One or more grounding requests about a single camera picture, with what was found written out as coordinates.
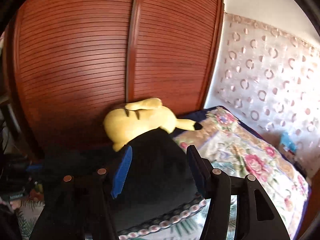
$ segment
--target pink rose pattern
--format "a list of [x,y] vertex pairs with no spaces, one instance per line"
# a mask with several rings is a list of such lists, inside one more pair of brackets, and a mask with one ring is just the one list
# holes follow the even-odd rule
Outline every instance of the pink rose pattern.
[[246,155],[244,159],[247,171],[257,179],[266,182],[270,173],[265,167],[265,163],[257,155]]
[[276,156],[276,151],[274,150],[273,147],[267,146],[267,147],[265,147],[264,150],[270,157],[274,158]]
[[300,193],[303,195],[306,192],[306,190],[305,190],[304,185],[303,185],[304,184],[304,179],[302,178],[301,175],[298,175],[298,182],[300,184]]
[[226,113],[224,115],[217,114],[217,120],[224,125],[228,125],[233,123],[236,119],[232,114]]
[[188,144],[187,143],[185,143],[185,142],[182,142],[182,143],[180,143],[180,147],[182,148],[182,149],[187,149],[188,148]]
[[292,204],[292,201],[290,200],[290,197],[287,196],[285,199],[284,199],[284,204],[287,208],[288,211],[291,211],[292,208],[293,208],[293,204]]

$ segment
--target floral bedspread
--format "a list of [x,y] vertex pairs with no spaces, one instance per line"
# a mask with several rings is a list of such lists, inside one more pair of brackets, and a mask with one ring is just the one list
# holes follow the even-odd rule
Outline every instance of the floral bedspread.
[[[308,184],[299,172],[284,160],[270,144],[253,136],[238,124],[237,119],[223,108],[207,113],[201,122],[203,129],[185,131],[174,140],[184,150],[195,145],[203,158],[227,174],[244,178],[253,174],[259,180],[278,210],[292,239],[298,229]],[[231,197],[227,239],[234,239],[236,226],[236,196]],[[195,216],[174,227],[141,239],[198,240],[204,226],[210,201]]]

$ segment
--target wooden slatted door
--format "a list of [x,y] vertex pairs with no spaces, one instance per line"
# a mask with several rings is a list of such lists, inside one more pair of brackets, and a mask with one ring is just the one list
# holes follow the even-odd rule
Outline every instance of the wooden slatted door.
[[7,89],[32,150],[108,142],[112,105],[159,97],[201,108],[222,0],[27,0],[9,24]]
[[159,97],[176,114],[200,109],[212,69],[220,7],[221,0],[135,0],[128,101]]
[[102,121],[125,101],[133,0],[27,0],[15,21],[23,112],[42,148],[108,141]]

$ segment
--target blue object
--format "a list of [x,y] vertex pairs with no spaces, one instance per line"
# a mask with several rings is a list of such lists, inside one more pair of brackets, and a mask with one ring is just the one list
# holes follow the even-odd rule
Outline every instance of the blue object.
[[122,157],[122,161],[113,177],[111,196],[115,199],[123,189],[125,179],[130,168],[132,161],[132,148],[131,146],[127,147]]
[[285,147],[285,150],[289,149],[294,154],[297,151],[297,146],[293,143],[293,141],[290,139],[289,134],[287,132],[282,133],[280,144],[283,144]]
[[36,172],[42,169],[42,164],[31,164],[26,169],[26,172]]

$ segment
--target brown stripe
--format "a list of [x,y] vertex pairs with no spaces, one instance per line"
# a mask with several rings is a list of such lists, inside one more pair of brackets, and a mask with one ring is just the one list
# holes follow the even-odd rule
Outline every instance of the brown stripe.
[[18,87],[21,84],[19,81],[19,76],[15,74],[18,70],[17,64],[19,57],[17,54],[19,53],[16,48],[19,48],[19,30],[21,26],[21,15],[23,14],[22,6],[18,11],[17,15],[12,18],[9,22],[6,31],[5,31],[5,39],[4,39],[4,81],[6,85],[6,90],[8,92],[12,110],[14,112],[15,117],[19,123],[21,132],[23,133],[27,144],[30,147],[29,157],[31,159],[41,159],[44,157],[43,150],[39,147],[38,142],[33,134],[33,131],[30,128],[30,125],[27,121],[26,113],[23,111],[23,100],[20,100],[19,93],[21,91],[21,87]]
[[12,48],[19,100],[38,144],[108,141],[102,121],[125,102],[133,0],[27,0]]
[[223,10],[224,10],[223,0],[218,0],[217,18],[216,18],[216,22],[215,22],[213,37],[212,37],[210,57],[208,60],[205,78],[202,83],[201,92],[200,92],[199,100],[197,103],[198,109],[202,109],[204,107],[204,103],[205,103],[206,97],[208,95],[211,79],[213,76],[213,70],[214,70],[216,60],[217,60],[220,37],[221,37],[222,22],[223,22]]
[[131,22],[129,29],[127,73],[126,73],[126,102],[134,100],[134,75],[136,64],[136,47],[139,33],[140,13],[143,0],[133,0]]

